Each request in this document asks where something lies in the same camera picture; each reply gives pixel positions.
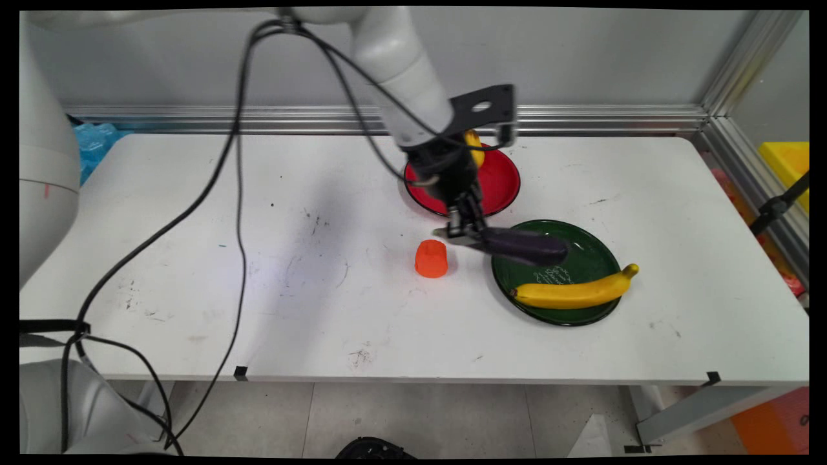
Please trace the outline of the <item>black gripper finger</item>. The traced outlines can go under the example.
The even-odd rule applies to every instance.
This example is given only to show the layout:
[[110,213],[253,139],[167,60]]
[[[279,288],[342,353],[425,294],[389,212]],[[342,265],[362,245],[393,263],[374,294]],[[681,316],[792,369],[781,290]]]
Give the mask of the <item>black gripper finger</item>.
[[481,204],[481,191],[467,189],[464,192],[464,236],[467,247],[478,251],[490,251],[490,228]]
[[466,238],[466,220],[463,215],[464,207],[460,202],[447,206],[447,224],[444,230],[446,240],[459,241]]

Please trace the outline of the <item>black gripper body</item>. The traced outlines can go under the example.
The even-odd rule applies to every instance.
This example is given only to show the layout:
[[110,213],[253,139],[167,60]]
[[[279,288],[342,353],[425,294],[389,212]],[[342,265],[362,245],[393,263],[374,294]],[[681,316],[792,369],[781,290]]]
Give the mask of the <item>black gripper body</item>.
[[467,189],[482,188],[479,184],[479,167],[474,156],[483,154],[484,145],[475,136],[467,136],[460,145],[445,141],[417,147],[408,153],[408,168],[413,172],[413,187],[423,189],[426,194],[443,204],[443,208],[460,202],[464,206],[464,192]]

